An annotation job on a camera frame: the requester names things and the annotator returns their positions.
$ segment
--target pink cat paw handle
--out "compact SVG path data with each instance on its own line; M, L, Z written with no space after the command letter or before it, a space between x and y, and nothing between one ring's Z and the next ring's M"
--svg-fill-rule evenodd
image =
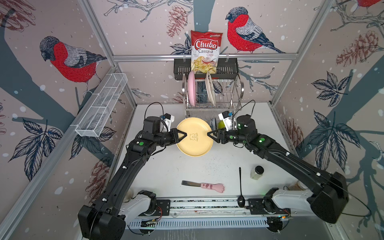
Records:
M221 183L219 184L202 183L201 188L216 190L216 192L219 192L219 193L224 192L224 185Z

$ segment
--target white plate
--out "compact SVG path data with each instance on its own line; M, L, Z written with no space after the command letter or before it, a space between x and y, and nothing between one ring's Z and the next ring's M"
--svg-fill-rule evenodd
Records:
M209 101L216 106L216 96L215 96L215 91L214 91L214 85L212 82L211 74L207 72L207 75L205 77L205 87L207 89L207 95Z

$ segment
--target bird wallpaper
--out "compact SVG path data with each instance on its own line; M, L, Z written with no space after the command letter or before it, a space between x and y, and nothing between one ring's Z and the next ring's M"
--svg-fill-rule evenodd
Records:
M220 52L296 53L322 0L90 1L114 55L187 55L190 31L223 33ZM343 172L350 239L384 236L384 3L336 0L277 105L300 157ZM3 220L110 68L77 0L0 0ZM244 101L270 101L291 61L239 61ZM137 103L181 103L173 61L122 62ZM217 86L220 93L226 86ZM73 239L102 192L132 105L122 94L99 138L71 140L12 239Z
M384 238L384 3L337 0L276 108L299 156L347 179L349 239Z
M0 22L0 191L6 193L0 194L1 222L110 65L76 0L0 0ZM99 138L79 139L76 148L71 140L28 211L40 213L32 220L25 216L15 239L75 236L77 217L70 210L89 204L103 189L132 112L122 94Z
M116 55L190 54L190 31L223 33L220 52L294 53L321 0L257 1L158 0L91 2ZM239 61L244 100L272 99L291 61ZM173 62L119 63L131 76L138 103L173 103L181 82L173 77Z

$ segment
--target chip bag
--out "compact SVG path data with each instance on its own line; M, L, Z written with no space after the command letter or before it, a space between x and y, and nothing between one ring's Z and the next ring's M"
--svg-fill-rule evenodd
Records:
M222 33L191 31L191 71L216 73Z

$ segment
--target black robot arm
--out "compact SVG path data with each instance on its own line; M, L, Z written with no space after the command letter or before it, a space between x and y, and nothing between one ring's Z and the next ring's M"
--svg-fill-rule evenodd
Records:
M173 145L187 136L185 132L176 128L172 128L169 132L161 132L161 123L166 126L159 117L151 116L144 120L143 130L129 143L124 161L103 193L92 206L84 205L80 209L78 218L83 237L92 240L121 238L125 229L125 215L118 214L124 196L136 175L150 156L157 153L154 153L157 146ZM151 202L156 203L154 193L141 191L139 194L148 196ZM154 210L154 204L150 205L149 211Z
M255 127L255 121L250 118L250 115L237 118L237 130L218 129L209 132L208 136L217 143L244 144L249 151L273 162L303 182L313 192L313 195L307 198L311 210L326 222L336 223L348 203L347 185L343 175L338 172L331 174L312 166L288 152L274 139L259 134ZM276 190L276 188L271 189L266 197L268 198Z

